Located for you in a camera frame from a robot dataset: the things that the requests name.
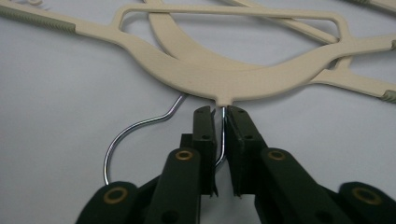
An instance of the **ribbed grip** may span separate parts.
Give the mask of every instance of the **ribbed grip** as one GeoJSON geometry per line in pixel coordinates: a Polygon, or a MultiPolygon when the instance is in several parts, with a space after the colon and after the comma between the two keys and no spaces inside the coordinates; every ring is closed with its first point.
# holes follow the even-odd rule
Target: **ribbed grip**
{"type": "Polygon", "coordinates": [[[66,21],[58,21],[52,18],[39,16],[29,12],[20,11],[17,9],[0,6],[0,16],[9,18],[15,21],[23,21],[35,25],[43,26],[50,29],[60,30],[67,33],[75,33],[76,25],[66,21]]]}
{"type": "Polygon", "coordinates": [[[396,104],[396,91],[385,91],[384,95],[380,99],[396,104]]]}

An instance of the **white table surface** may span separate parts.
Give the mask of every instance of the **white table surface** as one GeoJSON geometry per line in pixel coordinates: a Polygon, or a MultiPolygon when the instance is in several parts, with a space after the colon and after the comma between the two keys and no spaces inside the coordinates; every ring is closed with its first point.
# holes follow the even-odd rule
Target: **white table surface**
{"type": "MultiPolygon", "coordinates": [[[[107,24],[118,7],[131,2],[140,3],[44,0],[43,7],[107,24]]],[[[227,5],[216,0],[165,2],[227,5]]],[[[354,36],[396,33],[396,16],[343,1],[261,2],[337,12],[354,36]]],[[[147,14],[128,17],[126,32],[157,45],[147,14]]],[[[202,45],[248,63],[280,63],[319,46],[269,21],[175,18],[202,45]]],[[[330,22],[311,24],[335,30],[330,22]]],[[[4,18],[0,30],[0,223],[74,223],[104,185],[103,159],[113,138],[132,123],[163,114],[179,92],[113,44],[4,18]]],[[[396,83],[396,51],[355,57],[352,70],[396,83]]],[[[214,103],[190,96],[171,120],[124,139],[113,158],[113,180],[141,186],[160,174],[181,134],[191,133],[192,112],[204,105],[214,103]]],[[[324,85],[235,105],[246,109],[270,147],[291,152],[320,185],[337,191],[342,183],[360,181],[396,198],[396,105],[324,85]]],[[[259,223],[253,196],[233,196],[227,165],[218,172],[217,184],[218,198],[202,198],[201,223],[259,223]]]]}

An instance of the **white surface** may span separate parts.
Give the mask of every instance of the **white surface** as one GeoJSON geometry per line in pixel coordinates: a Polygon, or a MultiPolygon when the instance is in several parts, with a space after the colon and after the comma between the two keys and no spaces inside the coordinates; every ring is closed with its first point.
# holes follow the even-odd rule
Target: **white surface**
{"type": "MultiPolygon", "coordinates": [[[[43,7],[109,23],[115,10],[130,2],[47,0],[43,7]]],[[[342,1],[262,3],[335,11],[355,36],[396,33],[396,16],[342,1]]],[[[175,18],[204,46],[248,63],[274,64],[318,46],[268,21],[175,18]]],[[[132,14],[127,23],[126,32],[155,43],[144,13],[132,14]]],[[[328,22],[311,23],[334,30],[328,22]]],[[[147,75],[117,46],[3,18],[0,30],[0,223],[74,223],[103,186],[111,140],[134,122],[161,115],[178,92],[147,75]]],[[[352,66],[359,75],[396,83],[395,60],[390,51],[360,56],[352,66]]],[[[126,138],[112,162],[113,180],[141,186],[158,175],[180,135],[191,132],[192,112],[203,105],[213,102],[190,96],[173,119],[126,138]]],[[[338,190],[342,183],[360,181],[396,198],[396,105],[319,85],[235,105],[249,112],[270,147],[291,152],[319,184],[338,190]]],[[[220,196],[203,197],[201,223],[259,223],[253,197],[233,197],[228,166],[218,172],[217,183],[220,196]]]]}

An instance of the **round hole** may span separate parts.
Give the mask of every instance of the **round hole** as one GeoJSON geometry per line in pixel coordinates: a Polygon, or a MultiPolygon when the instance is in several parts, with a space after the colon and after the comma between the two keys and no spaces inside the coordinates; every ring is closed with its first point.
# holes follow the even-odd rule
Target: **round hole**
{"type": "Polygon", "coordinates": [[[163,213],[161,217],[163,223],[171,224],[176,223],[178,221],[178,212],[177,211],[167,211],[163,213]]]}
{"type": "Polygon", "coordinates": [[[281,151],[270,151],[268,152],[268,157],[275,161],[283,161],[286,159],[286,156],[281,151]]]}
{"type": "Polygon", "coordinates": [[[353,196],[355,196],[355,198],[361,200],[364,203],[368,203],[371,205],[379,205],[382,203],[381,197],[379,197],[378,194],[369,189],[354,188],[352,190],[352,194],[353,196]]]}
{"type": "Polygon", "coordinates": [[[123,187],[115,187],[106,192],[103,200],[108,204],[115,204],[122,202],[128,196],[128,190],[123,187]]]}
{"type": "Polygon", "coordinates": [[[332,218],[332,214],[325,211],[317,211],[315,213],[317,219],[322,223],[333,223],[334,219],[332,218]]]}
{"type": "Polygon", "coordinates": [[[208,139],[210,139],[210,135],[204,134],[204,135],[202,135],[202,139],[208,140],[208,139]]]}
{"type": "Polygon", "coordinates": [[[179,151],[176,154],[176,158],[180,161],[188,161],[192,158],[192,152],[184,150],[184,151],[179,151]]]}

